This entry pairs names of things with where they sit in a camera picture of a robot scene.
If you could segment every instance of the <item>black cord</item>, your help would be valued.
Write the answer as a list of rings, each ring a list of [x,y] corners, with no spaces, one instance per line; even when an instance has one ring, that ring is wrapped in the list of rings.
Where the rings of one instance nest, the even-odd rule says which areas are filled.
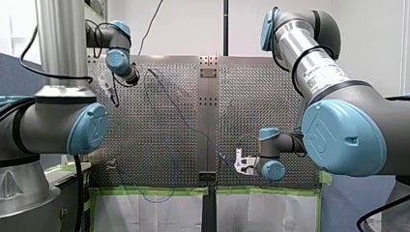
[[[358,219],[358,221],[356,222],[356,226],[358,227],[358,229],[359,229],[360,232],[365,232],[365,231],[363,230],[363,228],[362,228],[362,223],[363,223],[364,221],[366,221],[368,218],[370,218],[370,217],[372,217],[372,216],[374,216],[374,215],[377,215],[377,214],[379,214],[379,213],[381,213],[381,212],[383,212],[383,211],[389,210],[389,209],[391,209],[392,207],[397,206],[397,205],[399,205],[399,204],[402,204],[402,203],[404,203],[404,202],[406,202],[406,201],[409,201],[409,200],[410,200],[410,194],[409,194],[409,195],[406,195],[406,196],[404,196],[404,197],[402,197],[402,198],[400,198],[400,199],[398,199],[398,200],[396,200],[396,201],[393,201],[393,202],[391,202],[391,203],[388,203],[388,204],[386,204],[386,205],[384,205],[384,206],[382,206],[382,207],[379,207],[379,208],[377,208],[377,209],[375,209],[375,210],[373,210],[373,211],[370,211],[370,212],[368,212],[367,214],[361,216],[361,217]]]
[[[301,88],[298,85],[298,81],[296,80],[296,70],[298,69],[299,63],[301,63],[302,59],[305,58],[305,56],[319,48],[328,50],[331,53],[330,55],[332,56],[332,59],[335,60],[335,52],[329,46],[326,45],[316,45],[302,52],[302,54],[296,59],[291,73],[293,87],[295,88],[296,92],[298,92],[298,94],[302,97],[304,96],[304,94],[302,93]]]
[[[74,232],[79,232],[81,229],[82,213],[84,211],[84,177],[82,175],[81,160],[79,155],[74,156],[75,171],[77,178],[77,212],[75,219]]]
[[[141,40],[141,46],[139,47],[138,55],[140,55],[141,52],[142,52],[142,47],[144,46],[145,39],[148,37],[148,34],[151,31],[151,26],[153,25],[154,19],[157,17],[157,13],[160,10],[162,2],[163,2],[163,0],[160,0],[159,4],[157,5],[157,9],[155,10],[153,17],[151,18],[150,24],[148,25],[147,32],[145,33],[145,36]]]
[[[165,88],[165,86],[163,85],[163,83],[160,81],[158,75],[157,75],[153,70],[151,70],[151,69],[147,69],[147,71],[148,71],[149,73],[151,73],[151,75],[157,80],[157,82],[159,83],[159,85],[160,85],[160,86],[162,87],[162,89],[165,91],[168,100],[169,100],[169,101],[174,105],[174,107],[176,108],[176,110],[177,110],[178,114],[180,115],[182,121],[184,122],[185,126],[186,126],[189,130],[192,130],[192,131],[195,131],[195,132],[197,132],[197,133],[202,134],[203,136],[205,136],[205,137],[207,138],[208,141],[210,141],[211,143],[213,143],[213,144],[216,146],[216,144],[214,143],[214,141],[212,141],[212,140],[208,137],[208,135],[207,135],[206,133],[202,132],[201,130],[197,130],[197,129],[195,129],[195,128],[192,128],[192,127],[190,126],[190,124],[187,122],[186,118],[184,117],[184,115],[183,115],[183,113],[182,113],[182,111],[181,111],[181,108],[178,106],[177,103],[175,103],[175,101],[171,98],[171,96],[169,96],[169,93],[166,91],[166,88]]]
[[[55,79],[84,79],[84,80],[88,80],[88,83],[93,82],[93,77],[91,77],[91,76],[66,76],[66,75],[50,74],[50,73],[45,73],[45,72],[38,71],[34,68],[31,68],[31,67],[27,66],[24,63],[24,56],[30,50],[30,47],[33,45],[33,42],[36,39],[37,33],[38,33],[38,26],[36,26],[36,28],[34,29],[33,35],[31,36],[31,39],[30,39],[30,42],[24,48],[24,50],[21,53],[21,56],[19,58],[20,65],[24,69],[26,69],[27,71],[29,71],[31,73],[36,73],[36,74],[43,75],[43,76],[49,77],[49,78],[55,78]]]
[[[289,135],[292,138],[292,151],[295,147],[295,142],[294,141],[296,141],[299,144],[299,146],[301,146],[302,149],[304,149],[304,152],[301,155],[299,155],[298,153],[294,153],[299,158],[304,158],[307,155],[308,151],[306,150],[303,142],[301,142],[300,138],[298,137],[298,136],[300,136],[300,134],[295,133],[295,132],[290,132],[290,133],[285,133],[285,134]]]
[[[0,111],[0,123],[9,117],[16,110],[24,106],[29,106],[34,103],[34,98],[25,98],[17,101],[13,101],[3,106]]]
[[[100,50],[99,50],[99,53],[97,54],[97,53],[96,53],[96,48],[95,48],[95,47],[93,48],[93,56],[94,56],[95,59],[100,58],[100,56],[102,55],[102,52],[103,52],[104,36],[103,36],[103,31],[102,31],[102,29],[101,29],[101,26],[103,26],[103,25],[108,25],[108,26],[113,27],[113,28],[116,29],[119,33],[121,33],[124,37],[127,38],[127,40],[130,42],[130,45],[131,45],[131,43],[132,43],[131,37],[130,37],[129,35],[127,35],[120,27],[118,27],[117,25],[115,25],[115,24],[113,24],[113,23],[110,23],[110,22],[102,22],[102,23],[100,23],[100,24],[97,24],[96,22],[94,22],[94,21],[92,21],[92,20],[90,20],[90,19],[85,19],[85,21],[87,21],[87,22],[89,22],[89,23],[91,23],[91,24],[94,25],[94,31],[93,31],[94,41],[95,41],[97,47],[100,49]]]
[[[116,166],[115,169],[117,169],[118,174],[120,175],[121,181],[124,182],[124,177],[123,177],[123,175],[124,175],[124,174],[127,175],[127,173],[126,173],[126,172],[123,172],[120,168],[118,168],[118,166]],[[132,182],[132,184],[136,187],[136,189],[139,191],[139,193],[141,193],[141,195],[142,195],[142,197],[144,198],[144,200],[146,200],[146,201],[148,201],[148,202],[150,202],[150,203],[154,203],[154,204],[161,204],[161,203],[163,203],[163,202],[166,202],[166,201],[168,201],[169,199],[171,199],[171,197],[175,194],[175,188],[173,188],[172,191],[171,191],[171,193],[169,193],[169,195],[166,196],[165,199],[159,200],[159,201],[153,201],[153,200],[147,198],[147,194],[146,194],[145,192],[143,192],[143,191],[141,190],[141,188],[139,188],[138,185],[137,185],[135,182]]]

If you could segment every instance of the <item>perforated metal panel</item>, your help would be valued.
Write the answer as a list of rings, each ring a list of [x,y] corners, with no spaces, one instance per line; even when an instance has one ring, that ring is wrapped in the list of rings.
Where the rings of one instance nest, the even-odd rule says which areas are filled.
[[[201,76],[204,60],[199,57],[133,56],[132,60],[141,79],[132,88],[117,85],[118,108],[101,83],[94,83],[99,101],[108,109],[109,131],[100,150],[90,157],[99,161],[92,186],[196,187],[203,170],[217,171],[218,185],[267,185],[262,178],[235,172],[235,148],[241,146],[244,154],[256,156],[256,140],[244,137],[238,142],[241,135],[257,135],[264,127],[292,131],[299,97],[288,73],[276,68],[270,58],[218,57],[218,65],[212,68],[217,69],[215,77]],[[90,58],[89,71],[103,79],[103,59]],[[192,129],[207,133],[209,140]],[[214,144],[217,154],[225,156],[225,161],[217,159],[216,166],[219,155],[211,149]],[[116,169],[107,168],[112,160],[117,160]],[[275,186],[316,187],[318,175],[309,158],[283,154],[282,161],[287,174]]]
[[[218,184],[229,186],[266,186],[260,177],[238,174],[232,167],[236,147],[247,156],[257,155],[258,135],[264,127],[277,127],[290,132],[296,125],[299,97],[293,89],[289,73],[276,67],[271,58],[221,57],[220,115],[217,131],[219,154]],[[286,176],[272,186],[315,188],[318,173],[309,158],[282,154]]]
[[[91,185],[196,187],[198,57],[132,57],[141,73],[138,85],[117,84],[118,108],[99,86],[106,74],[104,60],[91,60],[98,77],[95,91],[108,110],[108,133],[92,172]],[[156,79],[147,72],[152,69]],[[180,111],[173,105],[175,102]],[[117,168],[107,169],[116,159]]]

